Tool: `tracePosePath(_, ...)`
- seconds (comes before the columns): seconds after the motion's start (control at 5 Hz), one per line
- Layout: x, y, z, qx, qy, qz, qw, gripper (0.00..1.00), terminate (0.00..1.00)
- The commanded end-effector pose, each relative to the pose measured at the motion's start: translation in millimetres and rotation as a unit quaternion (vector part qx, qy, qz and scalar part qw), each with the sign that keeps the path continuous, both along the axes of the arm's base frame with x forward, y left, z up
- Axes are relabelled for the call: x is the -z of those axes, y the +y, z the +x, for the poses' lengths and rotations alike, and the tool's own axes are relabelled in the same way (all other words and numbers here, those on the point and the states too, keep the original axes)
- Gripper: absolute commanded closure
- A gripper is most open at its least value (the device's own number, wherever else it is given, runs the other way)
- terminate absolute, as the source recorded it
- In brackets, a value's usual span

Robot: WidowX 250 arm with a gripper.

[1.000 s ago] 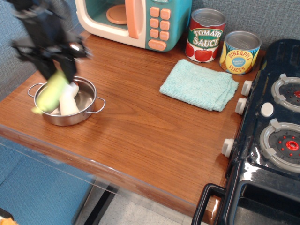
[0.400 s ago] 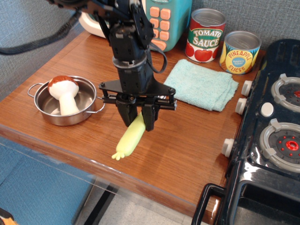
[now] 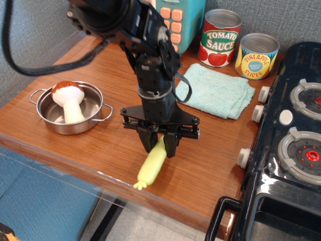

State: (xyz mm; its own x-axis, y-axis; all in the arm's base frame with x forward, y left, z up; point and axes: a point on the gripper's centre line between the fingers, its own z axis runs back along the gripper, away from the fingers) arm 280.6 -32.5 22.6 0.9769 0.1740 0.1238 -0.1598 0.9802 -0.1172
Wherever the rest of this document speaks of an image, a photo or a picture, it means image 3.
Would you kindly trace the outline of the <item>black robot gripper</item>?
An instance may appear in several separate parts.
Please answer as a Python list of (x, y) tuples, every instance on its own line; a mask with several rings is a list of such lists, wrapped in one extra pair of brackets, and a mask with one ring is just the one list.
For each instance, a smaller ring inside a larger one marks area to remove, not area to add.
[(198, 124), (200, 119), (182, 110), (178, 104), (173, 88), (171, 86), (160, 91), (147, 91), (139, 86), (137, 93), (141, 98), (142, 105), (124, 107), (120, 114), (124, 118), (124, 126), (135, 129), (139, 122), (146, 123), (150, 127), (137, 127), (140, 141), (149, 153), (158, 142), (157, 131), (167, 133), (171, 129), (177, 133), (167, 133), (164, 135), (164, 144), (167, 157), (176, 155), (176, 149), (180, 137), (198, 139), (200, 130)]

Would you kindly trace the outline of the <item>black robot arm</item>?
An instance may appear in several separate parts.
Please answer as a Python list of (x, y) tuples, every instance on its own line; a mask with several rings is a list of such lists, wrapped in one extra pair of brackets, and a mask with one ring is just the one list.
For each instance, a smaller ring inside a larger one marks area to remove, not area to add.
[(142, 104), (120, 111), (123, 125), (138, 132), (147, 152), (163, 134), (166, 154), (176, 154), (181, 138), (198, 139), (200, 120), (182, 109), (176, 94), (181, 59), (161, 15), (146, 1), (70, 1), (69, 18), (88, 35), (115, 43), (137, 77)]

